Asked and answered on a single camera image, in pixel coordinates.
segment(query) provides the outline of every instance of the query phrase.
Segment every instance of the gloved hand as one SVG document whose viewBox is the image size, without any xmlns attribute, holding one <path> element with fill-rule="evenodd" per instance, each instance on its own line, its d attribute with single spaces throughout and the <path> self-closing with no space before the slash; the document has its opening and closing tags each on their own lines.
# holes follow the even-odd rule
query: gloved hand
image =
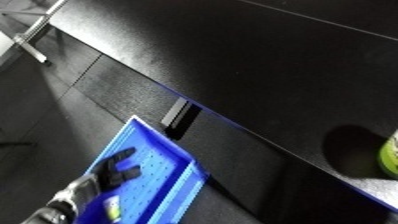
<svg viewBox="0 0 398 224">
<path fill-rule="evenodd" d="M 98 177 L 99 187 L 102 192 L 113 190 L 124 182 L 141 175 L 140 166 L 133 166 L 126 170 L 117 170 L 116 164 L 135 153 L 135 148 L 125 149 L 96 164 L 91 173 Z"/>
</svg>

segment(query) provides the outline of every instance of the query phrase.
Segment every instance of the gray floor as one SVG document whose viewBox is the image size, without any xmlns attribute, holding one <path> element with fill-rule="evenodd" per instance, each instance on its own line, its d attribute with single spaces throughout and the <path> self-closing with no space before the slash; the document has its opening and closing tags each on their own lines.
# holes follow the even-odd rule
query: gray floor
<svg viewBox="0 0 398 224">
<path fill-rule="evenodd" d="M 51 2 L 0 0 L 0 7 L 42 11 Z M 1 17 L 0 28 L 20 32 L 32 21 Z M 131 115 L 161 130 L 178 98 L 57 30 L 36 46 L 51 66 L 22 53 L 0 73 L 0 141 L 39 144 L 0 148 L 0 223 L 22 221 L 82 174 Z M 266 223 L 398 223 L 383 206 L 207 112 L 177 143 Z M 253 219 L 233 201 L 209 186 L 182 223 Z"/>
</svg>

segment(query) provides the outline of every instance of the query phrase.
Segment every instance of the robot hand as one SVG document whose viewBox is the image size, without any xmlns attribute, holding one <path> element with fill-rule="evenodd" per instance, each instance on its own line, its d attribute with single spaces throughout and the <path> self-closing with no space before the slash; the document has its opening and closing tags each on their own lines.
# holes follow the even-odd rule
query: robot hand
<svg viewBox="0 0 398 224">
<path fill-rule="evenodd" d="M 122 183 L 141 175 L 140 167 L 134 166 L 130 169 L 118 171 L 116 164 L 130 157 L 135 153 L 134 148 L 120 151 L 113 156 L 97 163 L 91 170 L 98 178 L 98 185 L 101 192 L 118 188 Z"/>
<path fill-rule="evenodd" d="M 83 213 L 86 205 L 99 194 L 118 188 L 124 182 L 141 175 L 139 166 L 122 171 L 116 168 L 118 162 L 134 153 L 135 149 L 130 148 L 101 160 L 90 174 L 76 179 L 59 191 L 46 207 L 37 210 L 22 224 L 72 224 Z"/>
</svg>

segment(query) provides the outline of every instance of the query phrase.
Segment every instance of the finger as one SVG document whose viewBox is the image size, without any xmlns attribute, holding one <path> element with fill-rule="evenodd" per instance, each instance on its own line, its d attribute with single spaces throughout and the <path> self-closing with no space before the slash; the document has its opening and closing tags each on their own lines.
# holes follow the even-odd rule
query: finger
<svg viewBox="0 0 398 224">
<path fill-rule="evenodd" d="M 124 181 L 128 181 L 128 180 L 131 180 L 131 179 L 141 176 L 141 167 L 134 166 L 128 170 L 123 170 L 120 173 L 123 175 Z"/>
<path fill-rule="evenodd" d="M 110 172 L 108 175 L 107 183 L 108 183 L 108 188 L 113 189 L 124 182 L 137 178 L 141 175 L 141 169 L 140 166 L 135 166 L 132 167 L 128 170 L 124 170 L 121 172 Z"/>
<path fill-rule="evenodd" d="M 115 161 L 115 163 L 120 162 L 128 157 L 130 157 L 131 155 L 133 155 L 135 153 L 135 148 L 128 148 L 128 149 L 124 149 L 120 152 L 115 153 L 113 156 L 111 156 L 109 159 Z"/>
</svg>

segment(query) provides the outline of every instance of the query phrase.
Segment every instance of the blue tray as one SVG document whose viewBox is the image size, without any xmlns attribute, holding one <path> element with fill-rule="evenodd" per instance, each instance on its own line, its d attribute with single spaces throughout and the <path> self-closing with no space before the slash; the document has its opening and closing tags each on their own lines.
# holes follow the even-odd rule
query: blue tray
<svg viewBox="0 0 398 224">
<path fill-rule="evenodd" d="M 78 224 L 110 223 L 103 201 L 120 196 L 122 219 L 120 224 L 178 223 L 208 178 L 195 159 L 133 116 L 101 155 L 87 170 L 102 158 L 120 150 L 135 147 L 136 153 L 125 164 L 139 164 L 142 175 L 120 188 L 99 196 L 87 206 Z"/>
</svg>

